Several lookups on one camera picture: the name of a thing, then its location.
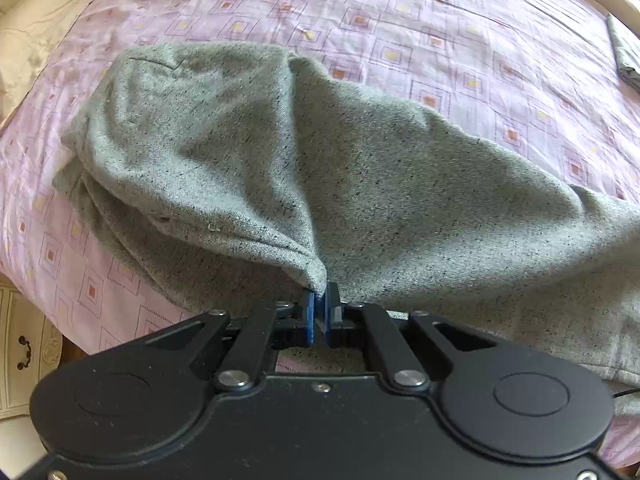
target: cabinet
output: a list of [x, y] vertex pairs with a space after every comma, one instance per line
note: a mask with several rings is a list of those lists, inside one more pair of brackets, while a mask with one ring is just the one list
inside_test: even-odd
[[0, 418], [29, 413], [31, 392], [61, 353], [62, 334], [0, 274]]

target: drawer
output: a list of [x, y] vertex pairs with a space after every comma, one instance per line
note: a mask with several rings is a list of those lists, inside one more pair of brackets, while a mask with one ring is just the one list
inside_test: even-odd
[[[40, 350], [44, 314], [20, 292], [9, 292], [6, 333], [4, 338], [4, 377], [9, 409], [29, 403], [31, 392], [40, 379]], [[27, 350], [31, 347], [31, 362]]]

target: bed sheet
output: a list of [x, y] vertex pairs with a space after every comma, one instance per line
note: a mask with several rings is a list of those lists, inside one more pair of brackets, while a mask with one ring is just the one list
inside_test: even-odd
[[640, 96], [619, 81], [591, 0], [95, 0], [0, 137], [0, 272], [87, 352], [188, 313], [52, 190], [70, 158], [64, 126], [124, 48], [229, 40], [286, 46], [565, 181], [639, 201]]

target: bed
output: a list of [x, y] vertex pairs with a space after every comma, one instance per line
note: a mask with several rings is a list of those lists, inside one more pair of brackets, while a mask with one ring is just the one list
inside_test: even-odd
[[[640, 95], [616, 75], [594, 0], [47, 0], [62, 4], [40, 20], [42, 1], [0, 18], [0, 58], [9, 43], [15, 53], [0, 66], [0, 272], [89, 353], [190, 315], [101, 247], [50, 184], [70, 157], [65, 124], [133, 45], [280, 44], [567, 182], [640, 203]], [[599, 1], [640, 30], [640, 0]], [[25, 16], [31, 28], [17, 29]], [[640, 461], [639, 434], [635, 417], [617, 418], [604, 457]]]

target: gray garment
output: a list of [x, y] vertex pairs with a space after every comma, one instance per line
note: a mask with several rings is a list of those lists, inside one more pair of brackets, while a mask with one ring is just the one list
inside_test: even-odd
[[245, 314], [321, 292], [425, 309], [640, 384], [640, 209], [440, 115], [251, 43], [113, 63], [55, 177], [171, 301]]
[[618, 75], [640, 91], [640, 40], [613, 14], [607, 16], [607, 27]]

